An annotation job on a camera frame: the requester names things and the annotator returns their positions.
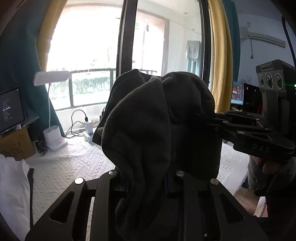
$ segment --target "monitor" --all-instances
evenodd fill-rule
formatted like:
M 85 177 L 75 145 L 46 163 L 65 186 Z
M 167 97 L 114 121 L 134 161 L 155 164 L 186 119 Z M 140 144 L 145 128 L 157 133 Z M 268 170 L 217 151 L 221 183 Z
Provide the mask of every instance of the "monitor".
M 244 104 L 244 84 L 233 82 L 231 104 Z
M 25 121 L 20 89 L 0 93 L 0 134 Z

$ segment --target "silver bolt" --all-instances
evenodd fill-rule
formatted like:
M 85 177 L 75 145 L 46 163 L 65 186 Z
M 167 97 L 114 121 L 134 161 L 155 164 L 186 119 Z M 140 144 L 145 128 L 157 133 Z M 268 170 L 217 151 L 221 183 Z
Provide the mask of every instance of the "silver bolt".
M 116 176 L 117 173 L 118 173 L 117 170 L 110 170 L 110 171 L 109 171 L 109 175 L 110 175 L 110 176 Z
M 212 178 L 210 180 L 210 182 L 213 184 L 213 185 L 218 185 L 219 184 L 219 181 L 216 179 L 216 178 Z
M 81 177 L 76 178 L 76 179 L 75 179 L 75 183 L 76 183 L 76 184 L 81 184 L 81 183 L 83 183 L 83 178 L 81 178 Z
M 183 171 L 177 171 L 177 172 L 176 172 L 176 175 L 177 175 L 178 177 L 183 177 L 183 176 L 185 175 L 185 172 L 183 172 Z

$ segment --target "hand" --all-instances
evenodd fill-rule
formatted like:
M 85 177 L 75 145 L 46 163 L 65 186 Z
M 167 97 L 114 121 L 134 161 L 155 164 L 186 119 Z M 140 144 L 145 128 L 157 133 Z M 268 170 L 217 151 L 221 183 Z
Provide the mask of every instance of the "hand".
M 254 161 L 257 165 L 263 164 L 262 172 L 266 175 L 276 174 L 281 168 L 281 164 L 274 161 L 264 160 L 259 157 L 254 157 Z

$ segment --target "lamp base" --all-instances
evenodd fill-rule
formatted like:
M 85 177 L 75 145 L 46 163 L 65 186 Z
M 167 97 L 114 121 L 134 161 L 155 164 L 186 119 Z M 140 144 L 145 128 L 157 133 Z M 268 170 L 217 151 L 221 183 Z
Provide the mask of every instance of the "lamp base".
M 46 146 L 51 151 L 57 151 L 65 146 L 68 141 L 62 137 L 59 126 L 51 126 L 43 131 Z

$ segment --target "white bedspread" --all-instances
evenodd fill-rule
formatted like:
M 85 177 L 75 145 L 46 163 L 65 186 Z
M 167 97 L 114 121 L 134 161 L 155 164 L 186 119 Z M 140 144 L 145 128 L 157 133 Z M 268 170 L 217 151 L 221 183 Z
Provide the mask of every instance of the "white bedspread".
M 246 178 L 248 161 L 248 155 L 223 143 L 218 179 L 233 195 Z M 34 223 L 76 178 L 91 180 L 114 168 L 101 147 L 86 142 L 83 137 L 69 139 L 68 145 L 56 152 L 49 151 L 44 156 L 37 152 L 26 162 L 34 168 Z

